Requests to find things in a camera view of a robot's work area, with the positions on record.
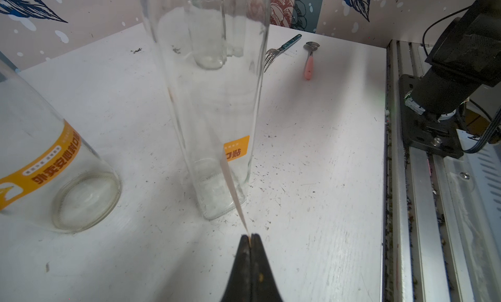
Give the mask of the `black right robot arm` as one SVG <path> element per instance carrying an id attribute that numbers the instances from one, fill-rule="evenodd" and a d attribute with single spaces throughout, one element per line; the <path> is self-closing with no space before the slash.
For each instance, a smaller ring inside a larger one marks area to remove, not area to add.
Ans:
<path id="1" fill-rule="evenodd" d="M 483 149 L 500 125 L 497 113 L 477 143 L 462 148 L 456 131 L 460 105 L 481 85 L 500 82 L 500 0 L 476 0 L 464 12 L 427 53 L 428 72 L 399 79 L 404 144 L 456 159 Z"/>

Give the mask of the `small corked glass bottle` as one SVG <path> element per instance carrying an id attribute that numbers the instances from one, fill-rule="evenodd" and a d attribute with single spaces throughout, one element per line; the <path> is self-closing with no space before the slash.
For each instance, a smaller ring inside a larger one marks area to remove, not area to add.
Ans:
<path id="1" fill-rule="evenodd" d="M 202 215 L 216 219 L 235 208 L 220 167 L 222 145 L 250 136 L 247 154 L 229 163 L 247 197 L 270 0 L 224 0 L 226 63 L 199 67 L 193 57 L 188 0 L 140 0 L 154 58 L 166 84 L 174 127 Z"/>

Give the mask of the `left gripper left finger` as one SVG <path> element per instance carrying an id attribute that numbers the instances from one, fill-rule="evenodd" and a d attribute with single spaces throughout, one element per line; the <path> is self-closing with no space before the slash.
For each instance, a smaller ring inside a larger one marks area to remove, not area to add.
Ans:
<path id="1" fill-rule="evenodd" d="M 251 247 L 248 235 L 242 235 L 222 302 L 251 300 Z"/>

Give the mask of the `yellow cap glass bottle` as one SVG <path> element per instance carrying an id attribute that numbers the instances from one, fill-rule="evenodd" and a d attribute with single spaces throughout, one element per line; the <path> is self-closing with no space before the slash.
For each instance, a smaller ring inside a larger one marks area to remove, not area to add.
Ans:
<path id="1" fill-rule="evenodd" d="M 187 25 L 196 64 L 217 70 L 226 63 L 224 0 L 188 0 Z"/>

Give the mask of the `tall corked glass bottle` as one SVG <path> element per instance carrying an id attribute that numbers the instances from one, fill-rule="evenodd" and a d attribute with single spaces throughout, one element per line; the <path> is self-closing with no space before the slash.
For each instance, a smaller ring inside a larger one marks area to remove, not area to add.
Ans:
<path id="1" fill-rule="evenodd" d="M 107 217 L 121 181 L 80 133 L 1 63 L 1 215 L 74 234 Z"/>

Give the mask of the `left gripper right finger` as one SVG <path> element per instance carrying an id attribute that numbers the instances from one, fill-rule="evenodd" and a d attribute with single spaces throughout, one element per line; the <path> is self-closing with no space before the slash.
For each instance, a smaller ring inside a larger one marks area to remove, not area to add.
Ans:
<path id="1" fill-rule="evenodd" d="M 251 301 L 282 302 L 261 237 L 253 234 L 250 239 Z"/>

